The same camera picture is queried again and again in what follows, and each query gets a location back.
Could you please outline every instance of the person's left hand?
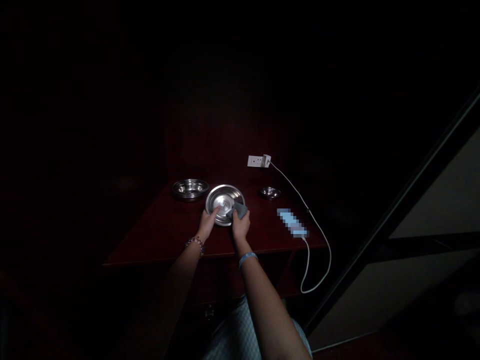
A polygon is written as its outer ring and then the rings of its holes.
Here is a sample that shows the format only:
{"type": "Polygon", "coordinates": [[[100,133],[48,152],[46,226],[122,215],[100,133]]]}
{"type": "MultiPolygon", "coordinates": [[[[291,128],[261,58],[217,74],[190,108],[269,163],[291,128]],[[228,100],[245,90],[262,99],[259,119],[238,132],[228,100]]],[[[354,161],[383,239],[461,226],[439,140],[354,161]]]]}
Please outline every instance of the person's left hand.
{"type": "Polygon", "coordinates": [[[209,238],[210,232],[214,227],[215,216],[217,216],[219,210],[220,206],[217,206],[215,209],[213,209],[210,215],[207,214],[207,211],[205,209],[203,209],[203,212],[201,213],[200,226],[198,227],[198,231],[196,232],[195,236],[199,237],[204,244],[205,241],[207,241],[207,239],[209,238]]]}

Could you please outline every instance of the person's right hand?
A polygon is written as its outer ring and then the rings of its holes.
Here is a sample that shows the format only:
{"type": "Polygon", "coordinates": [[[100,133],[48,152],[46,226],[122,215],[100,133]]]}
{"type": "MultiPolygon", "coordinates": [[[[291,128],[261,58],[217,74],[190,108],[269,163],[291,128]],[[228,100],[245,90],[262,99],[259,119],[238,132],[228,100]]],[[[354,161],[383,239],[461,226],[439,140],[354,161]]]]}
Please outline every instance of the person's right hand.
{"type": "Polygon", "coordinates": [[[239,219],[239,214],[237,210],[233,212],[233,239],[234,240],[245,240],[247,238],[247,233],[249,232],[250,227],[250,210],[246,211],[244,217],[239,219]]]}

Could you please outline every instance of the electrical outlet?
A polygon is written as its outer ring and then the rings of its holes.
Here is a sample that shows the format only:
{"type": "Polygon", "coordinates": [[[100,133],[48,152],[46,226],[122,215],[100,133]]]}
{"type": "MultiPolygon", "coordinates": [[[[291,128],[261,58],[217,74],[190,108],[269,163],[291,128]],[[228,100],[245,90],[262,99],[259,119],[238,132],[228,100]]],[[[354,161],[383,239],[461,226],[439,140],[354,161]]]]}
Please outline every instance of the electrical outlet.
{"type": "Polygon", "coordinates": [[[253,168],[261,168],[262,167],[262,156],[248,156],[248,164],[247,166],[253,167],[253,168]]]}
{"type": "Polygon", "coordinates": [[[247,166],[252,168],[268,168],[270,165],[272,157],[270,155],[264,154],[263,156],[248,156],[247,166]]]}

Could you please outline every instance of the checkered clothing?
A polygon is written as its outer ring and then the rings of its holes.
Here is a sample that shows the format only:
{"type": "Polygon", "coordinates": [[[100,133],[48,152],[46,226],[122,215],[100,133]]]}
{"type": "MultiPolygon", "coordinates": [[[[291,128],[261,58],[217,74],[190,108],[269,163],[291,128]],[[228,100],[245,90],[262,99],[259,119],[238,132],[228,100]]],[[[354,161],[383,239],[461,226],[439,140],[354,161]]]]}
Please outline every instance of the checkered clothing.
{"type": "MultiPolygon", "coordinates": [[[[295,320],[292,319],[292,321],[308,353],[312,356],[312,351],[304,331],[295,320]]],[[[213,332],[210,345],[203,359],[252,360],[261,358],[247,297],[243,295],[237,308],[213,332]]]]}

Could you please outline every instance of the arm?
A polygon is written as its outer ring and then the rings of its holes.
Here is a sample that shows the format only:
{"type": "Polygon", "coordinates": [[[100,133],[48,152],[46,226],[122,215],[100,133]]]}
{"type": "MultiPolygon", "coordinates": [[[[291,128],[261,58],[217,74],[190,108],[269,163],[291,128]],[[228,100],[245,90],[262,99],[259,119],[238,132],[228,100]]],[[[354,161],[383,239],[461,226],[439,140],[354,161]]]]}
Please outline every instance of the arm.
{"type": "MultiPolygon", "coordinates": [[[[220,208],[211,215],[204,210],[195,236],[205,244],[220,208]]],[[[114,358],[163,359],[189,294],[200,258],[200,246],[192,242],[176,259],[155,289],[144,311],[127,332],[114,358]]]]}
{"type": "MultiPolygon", "coordinates": [[[[233,213],[233,241],[239,257],[252,251],[247,242],[250,211],[240,220],[233,213]]],[[[263,359],[311,359],[280,296],[254,257],[240,268],[251,319],[263,359]]]]}

